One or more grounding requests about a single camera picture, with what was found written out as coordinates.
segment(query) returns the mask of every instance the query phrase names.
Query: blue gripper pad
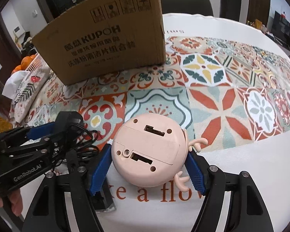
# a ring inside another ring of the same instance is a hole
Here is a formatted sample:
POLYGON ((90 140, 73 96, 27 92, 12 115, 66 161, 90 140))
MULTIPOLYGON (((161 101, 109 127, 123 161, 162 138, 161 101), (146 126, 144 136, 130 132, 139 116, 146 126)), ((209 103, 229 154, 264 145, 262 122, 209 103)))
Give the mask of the blue gripper pad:
POLYGON ((195 190, 200 191, 201 194, 205 194, 206 188, 204 185, 204 176, 201 170, 199 169, 197 163, 193 159, 191 152, 188 152, 188 155, 185 161, 185 167, 188 171, 188 174, 190 176, 190 179, 192 181, 192 184, 195 190))
POLYGON ((50 122, 44 125, 32 127, 27 133, 27 138, 36 140, 53 133, 55 122, 50 122))
POLYGON ((101 153, 104 153, 104 154, 101 157, 100 162, 98 163, 96 170, 92 174, 92 178, 91 178, 91 186, 89 189, 89 192, 91 195, 95 195, 96 192, 99 192, 101 190, 106 174, 112 163, 111 150, 112 150, 112 146, 110 144, 106 144, 102 149, 101 153))

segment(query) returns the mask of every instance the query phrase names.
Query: cardboard box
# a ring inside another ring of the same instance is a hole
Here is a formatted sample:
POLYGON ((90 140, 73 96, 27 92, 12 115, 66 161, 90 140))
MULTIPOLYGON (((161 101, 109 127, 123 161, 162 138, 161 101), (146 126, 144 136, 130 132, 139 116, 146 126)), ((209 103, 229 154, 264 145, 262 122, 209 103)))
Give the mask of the cardboard box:
POLYGON ((32 41, 65 85, 165 62, 160 0, 85 0, 32 41))

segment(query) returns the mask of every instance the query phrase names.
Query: floral tile pattern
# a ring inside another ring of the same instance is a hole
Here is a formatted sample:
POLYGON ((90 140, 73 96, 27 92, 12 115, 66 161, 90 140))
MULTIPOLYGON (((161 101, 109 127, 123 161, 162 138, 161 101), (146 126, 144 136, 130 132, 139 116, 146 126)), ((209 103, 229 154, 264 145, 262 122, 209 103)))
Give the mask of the floral tile pattern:
POLYGON ((113 139, 124 122, 126 93, 92 96, 82 99, 78 112, 83 116, 85 128, 99 133, 96 146, 100 149, 113 139))
POLYGON ((187 129, 190 139, 194 138, 192 116, 185 87, 128 92, 125 121, 142 114, 156 113, 175 120, 187 129))
POLYGON ((248 115, 254 141, 258 141, 283 132, 275 106, 265 88, 240 87, 237 92, 248 115))
POLYGON ((202 151, 231 148, 253 142, 252 131, 236 89, 221 87, 190 87, 190 108, 196 138, 208 145, 202 151))
POLYGON ((60 111, 78 111, 86 128, 99 131, 96 145, 102 148, 129 118, 162 114, 186 128, 190 139, 207 138, 202 152, 290 130, 290 60, 218 38, 174 36, 165 48, 162 65, 71 86, 52 72, 24 121, 14 125, 37 126, 54 121, 60 111))

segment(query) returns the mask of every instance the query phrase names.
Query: chair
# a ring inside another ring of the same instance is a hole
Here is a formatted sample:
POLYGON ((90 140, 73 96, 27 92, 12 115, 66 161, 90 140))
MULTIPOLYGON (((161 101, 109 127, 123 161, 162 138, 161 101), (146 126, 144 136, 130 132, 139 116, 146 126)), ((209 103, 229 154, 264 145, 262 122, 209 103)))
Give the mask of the chair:
POLYGON ((161 0, 162 13, 185 13, 214 16, 209 0, 161 0))

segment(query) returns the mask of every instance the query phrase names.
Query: human hand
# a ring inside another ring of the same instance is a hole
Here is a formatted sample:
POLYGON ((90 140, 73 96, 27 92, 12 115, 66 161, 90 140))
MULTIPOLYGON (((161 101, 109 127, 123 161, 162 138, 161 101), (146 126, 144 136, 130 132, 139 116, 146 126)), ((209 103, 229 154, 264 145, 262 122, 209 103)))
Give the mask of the human hand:
MULTIPOLYGON (((12 204, 12 212, 16 216, 20 216, 22 213, 22 196, 20 195, 20 189, 17 189, 8 195, 8 198, 12 204)), ((3 201, 0 198, 0 208, 3 207, 3 201)))

